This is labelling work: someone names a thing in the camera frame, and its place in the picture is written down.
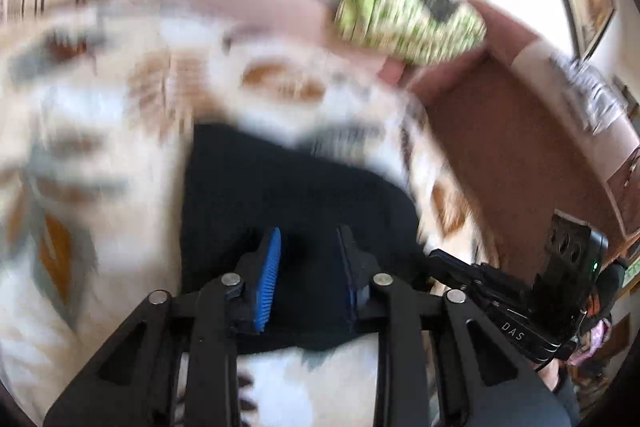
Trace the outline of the black pants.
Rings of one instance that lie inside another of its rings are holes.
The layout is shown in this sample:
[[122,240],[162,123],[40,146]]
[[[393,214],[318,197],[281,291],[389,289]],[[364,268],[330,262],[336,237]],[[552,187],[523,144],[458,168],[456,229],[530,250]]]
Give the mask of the black pants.
[[282,255],[265,332],[244,353],[322,351],[356,338],[337,230],[380,269],[425,286],[419,219],[410,197],[371,171],[290,150],[225,124],[199,124],[186,162],[181,210],[181,290],[199,291],[256,251],[265,231]]

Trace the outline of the leaf pattern plush blanket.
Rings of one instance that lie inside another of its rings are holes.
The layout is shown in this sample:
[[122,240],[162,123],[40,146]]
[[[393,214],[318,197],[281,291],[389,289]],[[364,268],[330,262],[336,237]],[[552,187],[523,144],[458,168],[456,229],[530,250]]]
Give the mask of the leaf pattern plush blanket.
[[29,424],[140,301],[181,291],[186,158],[213,122],[386,180],[409,235],[497,253],[407,93],[324,49],[164,0],[1,29],[1,380]]

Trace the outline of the green patterned folded quilt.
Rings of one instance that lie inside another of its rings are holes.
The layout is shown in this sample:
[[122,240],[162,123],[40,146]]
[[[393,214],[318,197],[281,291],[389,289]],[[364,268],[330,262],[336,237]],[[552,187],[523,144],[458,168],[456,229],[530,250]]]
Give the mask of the green patterned folded quilt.
[[486,36],[483,17],[468,2],[439,23],[421,0],[340,0],[334,25],[341,38],[419,66],[448,62]]

